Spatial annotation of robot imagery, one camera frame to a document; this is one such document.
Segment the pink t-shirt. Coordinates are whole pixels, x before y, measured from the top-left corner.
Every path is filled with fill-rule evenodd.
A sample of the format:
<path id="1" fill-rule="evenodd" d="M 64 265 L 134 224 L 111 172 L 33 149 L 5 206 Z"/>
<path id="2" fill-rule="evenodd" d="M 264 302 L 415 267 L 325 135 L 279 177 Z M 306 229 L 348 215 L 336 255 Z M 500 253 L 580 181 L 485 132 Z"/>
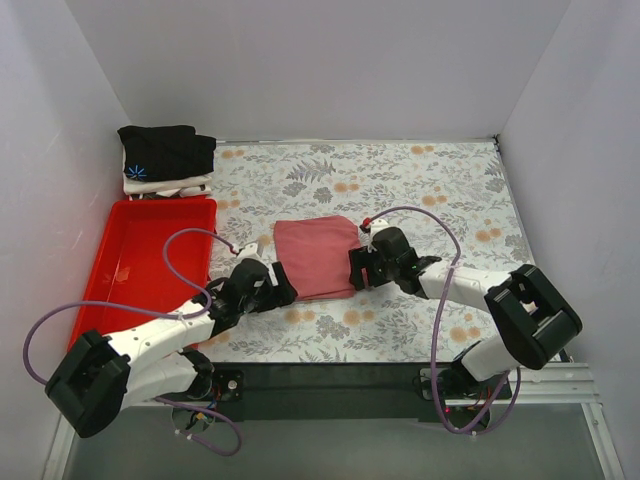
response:
<path id="1" fill-rule="evenodd" d="M 349 281 L 349 252 L 361 243 L 358 228 L 349 219 L 278 221 L 273 239 L 277 259 L 299 301 L 345 299 L 355 294 Z"/>

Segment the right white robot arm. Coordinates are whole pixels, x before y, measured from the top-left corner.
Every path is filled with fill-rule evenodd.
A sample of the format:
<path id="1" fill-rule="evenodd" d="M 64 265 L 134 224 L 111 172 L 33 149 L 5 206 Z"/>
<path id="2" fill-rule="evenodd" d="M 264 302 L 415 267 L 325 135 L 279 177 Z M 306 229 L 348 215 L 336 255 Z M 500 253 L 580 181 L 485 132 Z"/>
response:
<path id="1" fill-rule="evenodd" d="M 422 299 L 446 299 L 488 313 L 497 333 L 457 355 L 438 371 L 438 391 L 475 397 L 489 381 L 518 367 L 540 370 L 578 336 L 583 324 L 536 266 L 511 272 L 450 267 L 437 256 L 420 256 L 403 231 L 386 226 L 366 246 L 349 252 L 349 281 L 358 291 L 390 282 Z"/>

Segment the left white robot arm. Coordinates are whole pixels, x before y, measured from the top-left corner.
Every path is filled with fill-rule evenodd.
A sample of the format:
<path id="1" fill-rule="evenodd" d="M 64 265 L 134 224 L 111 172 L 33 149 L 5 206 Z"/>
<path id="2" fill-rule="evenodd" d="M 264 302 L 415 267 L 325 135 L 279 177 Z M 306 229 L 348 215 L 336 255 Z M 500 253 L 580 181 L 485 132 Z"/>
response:
<path id="1" fill-rule="evenodd" d="M 165 318 L 106 335 L 83 333 L 45 393 L 82 438 L 103 431 L 122 410 L 164 394 L 203 399 L 212 390 L 213 367 L 195 345 L 246 314 L 290 305 L 296 297 L 281 263 L 245 258 Z"/>

